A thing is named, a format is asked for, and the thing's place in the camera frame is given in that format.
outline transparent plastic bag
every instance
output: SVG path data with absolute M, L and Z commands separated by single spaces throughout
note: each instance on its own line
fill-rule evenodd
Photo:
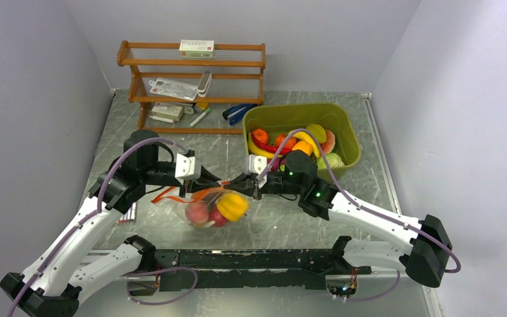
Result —
M 184 100 L 195 100 L 197 96 L 197 86 L 192 84 L 171 81 L 170 79 L 157 78 L 155 81 L 149 81 L 151 94 L 161 94 Z
M 249 208 L 243 195 L 222 187 L 201 190 L 187 198 L 164 195 L 173 189 L 168 188 L 152 203 L 158 205 L 160 200 L 169 199 L 168 204 L 178 217 L 196 228 L 223 227 L 229 222 L 239 221 Z

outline robotic arm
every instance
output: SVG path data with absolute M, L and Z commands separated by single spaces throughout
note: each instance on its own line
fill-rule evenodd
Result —
M 124 152 L 157 136 L 147 130 L 136 131 L 124 143 Z M 91 294 L 114 279 L 129 272 L 156 269 L 156 248 L 140 236 L 128 238 L 117 250 L 79 268 L 82 259 L 119 219 L 120 213 L 127 212 L 144 196 L 146 185 L 176 186 L 182 197 L 186 193 L 220 187 L 220 178 L 203 168 L 193 151 L 178 153 L 174 162 L 168 150 L 172 162 L 158 162 L 159 147 L 167 149 L 161 143 L 151 143 L 121 163 L 106 187 L 103 212 L 96 213 L 98 192 L 106 179 L 106 173 L 101 175 L 91 187 L 90 197 L 42 256 L 22 273 L 9 273 L 3 278 L 1 288 L 29 316 L 72 316 Z M 297 194 L 299 207 L 310 216 L 350 223 L 384 240 L 369 242 L 339 237 L 325 257 L 333 269 L 344 273 L 352 267 L 366 265 L 392 268 L 405 270 L 420 284 L 440 285 L 449 255 L 421 234 L 408 230 L 409 226 L 418 228 L 451 250 L 446 231 L 437 218 L 427 215 L 422 221 L 394 215 L 402 224 L 398 225 L 365 211 L 365 207 L 391 217 L 389 211 L 353 198 L 358 205 L 355 207 L 337 187 L 318 178 L 316 165 L 301 151 L 287 155 L 285 171 L 269 172 L 260 181 L 256 176 L 266 165 L 264 157 L 250 155 L 246 158 L 245 173 L 224 187 L 254 199 L 261 199 L 263 194 Z M 316 270 L 306 265 L 302 269 L 312 273 Z

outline banana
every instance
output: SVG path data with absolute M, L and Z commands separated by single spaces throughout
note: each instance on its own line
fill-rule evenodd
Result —
M 252 140 L 252 136 L 249 133 L 248 133 L 248 150 L 250 151 L 251 154 L 261 155 L 263 157 L 267 157 L 268 159 L 272 159 L 275 156 L 274 153 L 267 152 L 266 150 L 262 150 L 259 147 L 257 147 L 254 141 Z
M 314 156 L 319 159 L 320 158 L 320 149 L 318 148 L 318 145 L 316 144 L 316 142 L 312 139 L 312 137 L 310 137 L 306 132 L 296 132 L 294 134 L 294 137 L 297 138 L 297 139 L 301 139 L 303 141 L 306 141 L 308 142 L 313 148 L 314 148 L 314 152 L 312 154 L 314 154 Z

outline red apple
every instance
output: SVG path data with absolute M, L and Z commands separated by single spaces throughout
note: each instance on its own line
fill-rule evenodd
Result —
M 209 215 L 209 221 L 215 222 L 213 225 L 214 227 L 222 227 L 228 222 L 228 219 L 224 218 L 219 209 L 215 206 Z
M 207 219 L 209 219 L 207 204 L 202 201 L 188 204 L 186 207 L 186 217 L 195 225 L 206 223 Z

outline cabbage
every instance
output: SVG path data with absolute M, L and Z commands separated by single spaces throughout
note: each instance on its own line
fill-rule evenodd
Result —
M 323 161 L 323 156 L 324 156 L 324 154 L 322 154 L 322 156 L 318 159 L 318 163 L 317 163 L 318 170 L 325 170 L 327 168 L 325 166 L 325 162 Z M 325 157 L 327 157 L 327 161 L 332 168 L 342 167 L 345 165 L 345 163 L 343 163 L 343 161 L 341 160 L 341 157 L 337 153 L 329 153 Z

